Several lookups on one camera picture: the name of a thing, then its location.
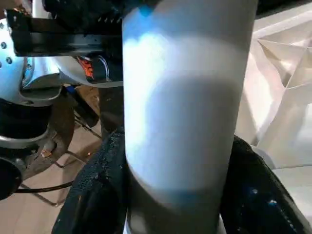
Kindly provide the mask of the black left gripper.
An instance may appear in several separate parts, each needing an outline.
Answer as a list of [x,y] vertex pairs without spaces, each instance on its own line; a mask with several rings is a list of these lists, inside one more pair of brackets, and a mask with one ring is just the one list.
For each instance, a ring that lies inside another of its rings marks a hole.
[[121,82],[120,19],[137,7],[154,7],[157,0],[44,0],[43,8],[66,24],[97,24],[89,30],[70,30],[56,19],[32,18],[7,9],[15,55],[71,57],[88,82]]

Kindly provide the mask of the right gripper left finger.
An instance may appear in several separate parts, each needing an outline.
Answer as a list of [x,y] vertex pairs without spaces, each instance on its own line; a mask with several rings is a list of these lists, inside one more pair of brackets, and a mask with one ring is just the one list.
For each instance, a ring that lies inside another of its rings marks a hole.
[[121,234],[128,208],[125,132],[114,130],[76,176],[54,234]]

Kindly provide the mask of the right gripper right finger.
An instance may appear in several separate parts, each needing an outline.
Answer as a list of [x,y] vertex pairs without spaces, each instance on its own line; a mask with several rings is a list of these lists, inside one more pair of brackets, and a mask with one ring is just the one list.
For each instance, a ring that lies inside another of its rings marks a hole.
[[278,177],[234,136],[220,215],[228,234],[306,234],[308,221]]

